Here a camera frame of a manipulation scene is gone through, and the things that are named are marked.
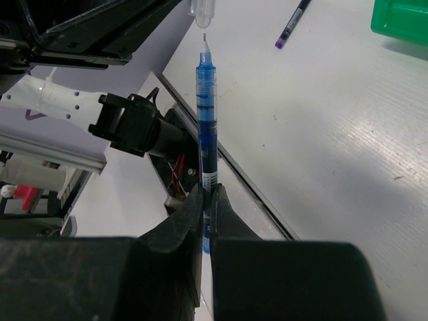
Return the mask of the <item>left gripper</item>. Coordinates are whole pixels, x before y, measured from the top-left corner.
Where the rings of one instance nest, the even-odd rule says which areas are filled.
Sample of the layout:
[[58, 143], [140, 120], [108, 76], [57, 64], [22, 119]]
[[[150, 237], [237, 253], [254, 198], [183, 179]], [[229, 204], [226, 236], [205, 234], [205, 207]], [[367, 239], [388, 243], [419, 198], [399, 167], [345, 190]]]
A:
[[178, 1], [2, 1], [1, 68], [123, 66]]

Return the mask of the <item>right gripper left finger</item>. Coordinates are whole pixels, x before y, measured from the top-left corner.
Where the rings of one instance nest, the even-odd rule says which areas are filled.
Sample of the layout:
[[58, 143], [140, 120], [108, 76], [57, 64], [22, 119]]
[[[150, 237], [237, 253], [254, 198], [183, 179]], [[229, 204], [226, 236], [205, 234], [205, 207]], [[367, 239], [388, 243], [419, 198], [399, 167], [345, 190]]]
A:
[[204, 192], [140, 237], [5, 237], [2, 320], [193, 320]]

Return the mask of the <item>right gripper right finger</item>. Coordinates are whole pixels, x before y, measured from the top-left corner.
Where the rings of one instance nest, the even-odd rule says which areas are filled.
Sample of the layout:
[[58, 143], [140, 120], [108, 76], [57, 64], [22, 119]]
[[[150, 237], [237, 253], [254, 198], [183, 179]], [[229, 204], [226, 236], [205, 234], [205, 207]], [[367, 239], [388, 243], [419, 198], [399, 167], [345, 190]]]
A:
[[226, 189], [212, 198], [211, 269], [216, 320], [385, 320], [367, 259], [350, 243], [259, 237]]

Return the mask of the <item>clear pen cap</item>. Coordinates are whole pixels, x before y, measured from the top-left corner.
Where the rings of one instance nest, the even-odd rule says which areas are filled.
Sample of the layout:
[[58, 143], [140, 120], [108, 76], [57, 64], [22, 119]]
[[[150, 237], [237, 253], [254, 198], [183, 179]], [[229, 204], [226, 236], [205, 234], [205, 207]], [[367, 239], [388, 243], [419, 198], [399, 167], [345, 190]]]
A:
[[195, 18], [201, 29], [210, 26], [215, 15], [215, 2], [216, 0], [188, 0], [189, 15]]

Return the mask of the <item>blue pen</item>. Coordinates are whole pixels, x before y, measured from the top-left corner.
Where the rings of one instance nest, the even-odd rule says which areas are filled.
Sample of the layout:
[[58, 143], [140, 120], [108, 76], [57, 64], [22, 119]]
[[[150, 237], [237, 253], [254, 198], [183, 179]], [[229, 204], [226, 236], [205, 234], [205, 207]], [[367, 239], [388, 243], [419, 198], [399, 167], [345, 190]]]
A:
[[199, 176], [203, 187], [203, 251], [210, 253], [210, 218], [212, 194], [218, 181], [217, 170], [217, 70], [213, 65], [207, 36], [195, 68], [195, 89], [197, 99], [197, 131], [199, 149]]

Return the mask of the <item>purple pen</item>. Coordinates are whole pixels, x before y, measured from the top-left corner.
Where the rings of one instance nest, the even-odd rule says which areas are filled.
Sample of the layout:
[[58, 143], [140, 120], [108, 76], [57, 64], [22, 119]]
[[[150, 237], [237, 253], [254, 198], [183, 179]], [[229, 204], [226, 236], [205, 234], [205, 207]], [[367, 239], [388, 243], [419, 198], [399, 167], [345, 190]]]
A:
[[287, 42], [288, 38], [291, 36], [293, 30], [297, 26], [300, 18], [303, 16], [310, 2], [311, 0], [300, 1], [293, 15], [290, 17], [290, 20], [288, 21], [287, 25], [284, 27], [284, 30], [282, 31], [281, 35], [277, 39], [275, 43], [276, 48], [282, 49], [284, 47], [285, 43]]

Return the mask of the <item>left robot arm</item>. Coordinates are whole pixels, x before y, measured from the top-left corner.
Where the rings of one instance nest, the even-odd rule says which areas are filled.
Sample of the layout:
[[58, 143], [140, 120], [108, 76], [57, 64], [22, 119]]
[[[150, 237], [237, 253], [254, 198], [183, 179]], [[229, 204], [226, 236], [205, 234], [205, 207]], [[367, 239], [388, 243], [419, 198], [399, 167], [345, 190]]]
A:
[[188, 136], [161, 115], [156, 90], [123, 98], [30, 75], [41, 65], [123, 66], [176, 6], [176, 1], [2, 1], [1, 102], [71, 122], [129, 154], [177, 158]]

